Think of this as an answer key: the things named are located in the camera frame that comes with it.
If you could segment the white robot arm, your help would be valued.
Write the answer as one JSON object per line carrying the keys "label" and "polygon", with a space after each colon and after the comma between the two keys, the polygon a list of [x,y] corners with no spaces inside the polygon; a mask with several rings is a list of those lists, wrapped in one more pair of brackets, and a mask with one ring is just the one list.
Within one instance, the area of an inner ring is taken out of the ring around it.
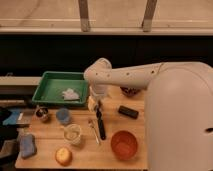
{"label": "white robot arm", "polygon": [[149,171],[213,171],[213,67],[162,62],[114,69],[100,58],[84,79],[94,97],[108,85],[146,91]]}

